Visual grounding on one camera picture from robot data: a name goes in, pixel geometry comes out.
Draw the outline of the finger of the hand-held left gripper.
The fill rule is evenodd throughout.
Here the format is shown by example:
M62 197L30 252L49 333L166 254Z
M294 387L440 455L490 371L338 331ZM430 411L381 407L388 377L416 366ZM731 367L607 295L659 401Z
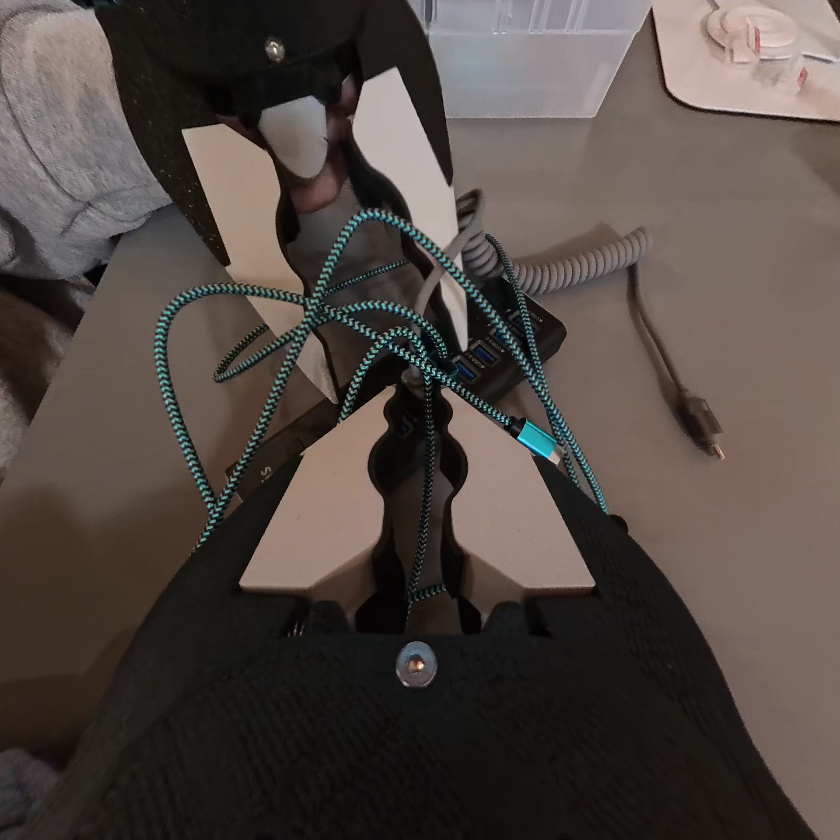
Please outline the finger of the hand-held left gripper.
M353 140L379 178L385 207L441 250L459 233L455 191L397 68L365 80L353 117Z
M282 192L271 152L295 174L318 175L329 149L326 119L261 119L265 150L222 123L184 129L182 137L239 284L302 293L302 279L280 245Z

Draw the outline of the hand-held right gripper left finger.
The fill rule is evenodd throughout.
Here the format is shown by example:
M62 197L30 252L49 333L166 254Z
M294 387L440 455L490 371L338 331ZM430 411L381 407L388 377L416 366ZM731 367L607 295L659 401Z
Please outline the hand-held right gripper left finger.
M405 463L403 389L387 386L309 447L245 572L243 592L336 602L359 627L405 617L407 581L385 501Z

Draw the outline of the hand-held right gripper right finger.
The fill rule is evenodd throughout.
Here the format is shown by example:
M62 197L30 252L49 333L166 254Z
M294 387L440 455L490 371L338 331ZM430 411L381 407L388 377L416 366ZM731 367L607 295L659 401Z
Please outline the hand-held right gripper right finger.
M595 583L531 451L451 391L447 430L466 456L451 503L465 555L462 593L480 611L502 602L588 595Z

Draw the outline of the person's left hand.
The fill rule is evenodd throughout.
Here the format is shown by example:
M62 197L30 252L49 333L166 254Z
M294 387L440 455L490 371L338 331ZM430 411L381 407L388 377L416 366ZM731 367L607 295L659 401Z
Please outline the person's left hand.
M327 157L321 171L312 178L291 172L285 175L292 205L299 214L315 213L335 202L349 179L346 155L348 135L329 141Z

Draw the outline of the clear plastic container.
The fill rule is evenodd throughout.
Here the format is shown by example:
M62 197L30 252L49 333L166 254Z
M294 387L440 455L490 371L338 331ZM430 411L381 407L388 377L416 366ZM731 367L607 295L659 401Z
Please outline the clear plastic container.
M448 119L590 119L651 1L412 1Z

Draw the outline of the person's grey clothing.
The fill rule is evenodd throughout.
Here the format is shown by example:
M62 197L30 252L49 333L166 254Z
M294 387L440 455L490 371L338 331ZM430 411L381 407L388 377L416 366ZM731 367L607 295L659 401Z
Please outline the person's grey clothing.
M53 381L73 331L33 303L1 290L1 478Z

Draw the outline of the white tape roll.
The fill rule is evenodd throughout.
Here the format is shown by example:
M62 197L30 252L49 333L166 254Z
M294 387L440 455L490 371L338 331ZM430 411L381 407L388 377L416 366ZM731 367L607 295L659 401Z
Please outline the white tape roll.
M750 68L763 87L786 96L801 93L810 72L801 30L792 17L761 3L719 5L705 26L729 65Z

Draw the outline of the blue grey fabric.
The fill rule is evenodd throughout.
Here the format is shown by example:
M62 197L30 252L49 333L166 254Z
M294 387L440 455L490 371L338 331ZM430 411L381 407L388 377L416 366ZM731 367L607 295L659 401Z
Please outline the blue grey fabric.
M1 752L1 838L17 839L56 785L59 772L29 752Z

